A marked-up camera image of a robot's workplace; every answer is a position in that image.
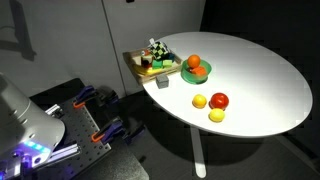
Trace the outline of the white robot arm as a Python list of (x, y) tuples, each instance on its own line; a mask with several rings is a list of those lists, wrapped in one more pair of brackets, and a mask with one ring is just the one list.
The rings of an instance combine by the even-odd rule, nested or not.
[(65, 133), (64, 123), (51, 117), (0, 74), (1, 180), (45, 164)]

